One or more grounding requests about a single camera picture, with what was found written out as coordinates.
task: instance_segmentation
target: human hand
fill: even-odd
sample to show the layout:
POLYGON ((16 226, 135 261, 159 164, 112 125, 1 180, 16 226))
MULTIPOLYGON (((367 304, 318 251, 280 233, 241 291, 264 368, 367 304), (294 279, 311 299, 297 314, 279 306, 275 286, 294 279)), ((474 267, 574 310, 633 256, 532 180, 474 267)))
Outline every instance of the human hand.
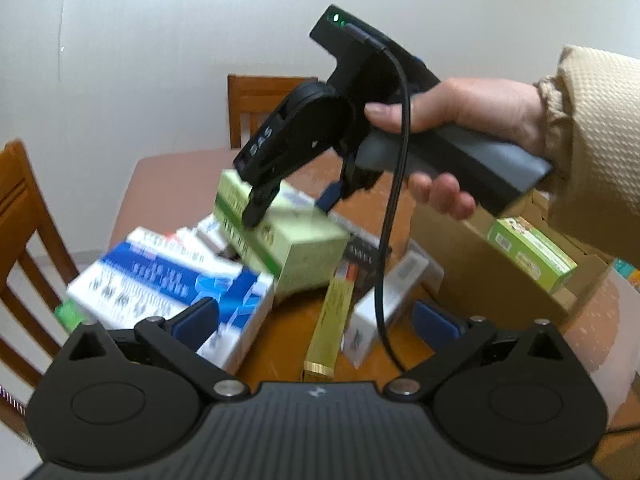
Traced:
MULTIPOLYGON (((400 132, 401 105, 368 103, 365 115, 374 126, 400 132)), ((411 131, 423 132, 445 123, 455 123, 501 137, 533 155, 545 151, 544 108, 538 90, 506 79, 447 79, 412 98, 411 131)), ((418 202, 429 203, 456 220, 469 218, 476 201, 460 189, 450 173, 434 181, 423 173, 409 178, 409 189, 418 202)))

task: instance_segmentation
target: textured sleeve fabric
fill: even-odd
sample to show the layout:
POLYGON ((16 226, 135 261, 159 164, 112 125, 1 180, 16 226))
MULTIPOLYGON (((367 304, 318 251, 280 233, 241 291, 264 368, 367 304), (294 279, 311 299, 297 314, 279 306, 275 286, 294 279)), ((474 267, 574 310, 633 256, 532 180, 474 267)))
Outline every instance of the textured sleeve fabric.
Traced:
POLYGON ((537 86, 556 168, 549 224, 640 267, 640 60, 568 46, 537 86))

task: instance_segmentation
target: white wall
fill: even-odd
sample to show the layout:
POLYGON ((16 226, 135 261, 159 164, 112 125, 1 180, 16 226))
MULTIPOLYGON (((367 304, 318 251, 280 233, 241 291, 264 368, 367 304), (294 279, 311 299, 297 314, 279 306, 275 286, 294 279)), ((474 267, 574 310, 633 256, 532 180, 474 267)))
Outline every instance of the white wall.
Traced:
POLYGON ((0 0, 0 142, 25 140, 69 248, 104 248, 139 158, 228 145, 228 72, 329 75, 307 35, 330 3, 441 78, 640 56, 640 0, 0 0))

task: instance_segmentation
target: green box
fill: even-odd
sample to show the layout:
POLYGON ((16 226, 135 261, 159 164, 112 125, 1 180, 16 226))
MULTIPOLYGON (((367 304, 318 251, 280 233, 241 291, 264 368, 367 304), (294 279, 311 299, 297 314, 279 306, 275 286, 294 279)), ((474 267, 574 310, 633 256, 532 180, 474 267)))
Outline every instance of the green box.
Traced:
POLYGON ((566 283, 577 264, 524 218, 500 218, 487 237, 547 292, 566 283))
POLYGON ((286 182, 258 226, 245 229, 250 192, 235 170, 225 170, 213 210, 242 262, 274 275, 276 300, 329 283, 350 235, 286 182))
POLYGON ((69 334, 86 319, 74 300, 66 300, 57 306, 53 315, 69 334))

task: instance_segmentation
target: white box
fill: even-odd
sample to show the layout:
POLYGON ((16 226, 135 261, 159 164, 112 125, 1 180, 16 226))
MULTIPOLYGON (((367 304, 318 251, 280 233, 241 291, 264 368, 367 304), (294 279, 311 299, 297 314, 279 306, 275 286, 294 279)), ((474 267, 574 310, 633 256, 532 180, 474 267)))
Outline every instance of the white box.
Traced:
MULTIPOLYGON (((402 312, 411 291, 418 285, 429 267, 429 261, 413 251, 385 276, 383 285, 383 312, 385 325, 389 326, 402 312)), ((342 352, 354 368, 359 368, 378 338, 374 289, 372 288, 356 305, 347 330, 344 332, 342 352)))
POLYGON ((210 253, 218 258, 226 258, 219 251, 213 249, 202 238, 200 238, 196 232, 196 229, 189 229, 188 227, 181 227, 175 232, 175 238, 180 241, 187 250, 197 253, 210 253))
POLYGON ((235 373, 273 304, 273 277, 138 228, 73 280, 67 293, 107 329, 132 328, 149 316, 169 319, 212 296, 220 322, 198 355, 235 373), (247 290, 226 298, 237 280, 245 280, 247 290))
POLYGON ((422 286, 431 294, 437 294, 440 290, 440 285, 442 285, 442 280, 444 279, 444 269, 427 251, 420 247, 413 238, 409 238, 406 244, 406 252, 409 251, 418 253, 429 261, 429 267, 422 277, 422 286))
POLYGON ((193 231, 215 254, 219 254, 225 258, 235 258, 238 256, 233 245, 226 240, 220 228, 220 223, 216 217, 213 216, 213 213, 200 220, 193 231))

